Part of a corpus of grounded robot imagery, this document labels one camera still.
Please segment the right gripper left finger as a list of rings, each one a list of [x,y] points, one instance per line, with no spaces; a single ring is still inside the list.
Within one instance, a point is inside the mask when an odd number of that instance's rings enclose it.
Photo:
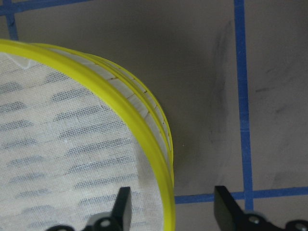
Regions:
[[[132,218],[131,188],[121,187],[110,212],[91,216],[85,231],[129,231]]]

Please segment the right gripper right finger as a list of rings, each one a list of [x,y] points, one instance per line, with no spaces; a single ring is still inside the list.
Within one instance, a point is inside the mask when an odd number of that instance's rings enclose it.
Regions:
[[[292,220],[279,228],[257,213],[244,212],[225,186],[214,187],[214,215],[222,231],[306,231],[306,220]]]

